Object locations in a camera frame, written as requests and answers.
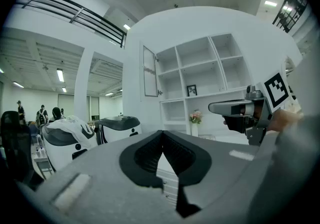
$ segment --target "white strip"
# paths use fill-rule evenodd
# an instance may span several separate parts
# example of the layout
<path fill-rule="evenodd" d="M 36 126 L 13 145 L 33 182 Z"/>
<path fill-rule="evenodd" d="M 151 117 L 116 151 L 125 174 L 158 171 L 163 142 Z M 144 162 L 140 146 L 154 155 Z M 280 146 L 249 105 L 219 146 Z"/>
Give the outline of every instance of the white strip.
<path fill-rule="evenodd" d="M 230 151 L 229 155 L 240 158 L 240 159 L 244 159 L 247 161 L 252 161 L 255 157 L 252 154 L 248 154 L 248 153 L 244 153 L 244 152 L 240 152 L 240 151 L 236 151 L 236 150 Z"/>
<path fill-rule="evenodd" d="M 74 181 L 53 201 L 53 205 L 61 212 L 67 212 L 90 181 L 90 176 L 79 174 Z"/>

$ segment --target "desk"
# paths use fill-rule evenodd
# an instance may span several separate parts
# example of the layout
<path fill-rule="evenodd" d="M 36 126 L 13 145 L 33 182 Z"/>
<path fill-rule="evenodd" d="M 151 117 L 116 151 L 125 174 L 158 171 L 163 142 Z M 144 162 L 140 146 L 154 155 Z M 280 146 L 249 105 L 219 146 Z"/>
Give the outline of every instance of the desk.
<path fill-rule="evenodd" d="M 50 163 L 49 163 L 47 156 L 38 157 L 37 155 L 34 155 L 33 159 L 34 159 L 36 165 L 38 166 L 38 168 L 41 172 L 41 175 L 44 177 L 44 179 L 47 179 L 44 175 L 44 172 L 49 171 L 51 175 L 53 174 L 53 173 L 51 173 L 52 169 L 51 169 L 51 166 L 50 166 Z"/>

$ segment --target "backpack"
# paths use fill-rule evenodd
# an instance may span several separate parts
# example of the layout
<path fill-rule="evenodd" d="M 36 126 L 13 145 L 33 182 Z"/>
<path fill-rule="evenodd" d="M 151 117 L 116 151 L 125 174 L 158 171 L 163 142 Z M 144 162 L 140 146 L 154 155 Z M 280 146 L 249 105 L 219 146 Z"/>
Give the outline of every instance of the backpack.
<path fill-rule="evenodd" d="M 42 109 L 40 109 L 39 111 L 38 111 L 38 115 L 37 115 L 37 117 L 36 117 L 36 124 L 37 124 L 37 127 L 38 128 L 40 128 L 41 126 L 44 126 L 45 124 L 46 124 L 46 118 L 45 118 L 45 116 L 44 116 L 44 114 L 43 114 L 43 112 L 44 112 L 44 110 L 43 111 L 41 111 Z"/>

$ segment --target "black mesh chair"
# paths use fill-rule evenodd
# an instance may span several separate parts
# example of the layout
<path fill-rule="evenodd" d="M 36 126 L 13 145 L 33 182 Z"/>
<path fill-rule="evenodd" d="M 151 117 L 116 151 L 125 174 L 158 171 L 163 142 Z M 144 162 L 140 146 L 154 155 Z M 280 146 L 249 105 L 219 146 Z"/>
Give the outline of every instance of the black mesh chair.
<path fill-rule="evenodd" d="M 31 159 L 31 135 L 19 124 L 19 114 L 7 111 L 1 117 L 2 144 L 12 177 L 35 190 L 43 179 L 35 172 Z"/>

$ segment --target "white machine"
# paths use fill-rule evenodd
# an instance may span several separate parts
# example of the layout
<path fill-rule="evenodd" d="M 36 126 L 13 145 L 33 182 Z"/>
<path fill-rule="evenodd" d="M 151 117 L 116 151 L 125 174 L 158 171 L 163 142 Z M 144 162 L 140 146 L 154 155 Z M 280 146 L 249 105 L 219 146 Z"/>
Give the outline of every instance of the white machine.
<path fill-rule="evenodd" d="M 42 128 L 42 131 L 46 153 L 54 171 L 62 169 L 98 144 L 93 129 L 91 134 L 88 134 L 82 128 L 82 134 L 87 138 L 88 143 L 78 142 L 71 133 L 48 128 L 47 125 Z"/>
<path fill-rule="evenodd" d="M 123 138 L 141 134 L 141 125 L 132 116 L 116 116 L 95 122 L 98 144 L 110 143 Z"/>

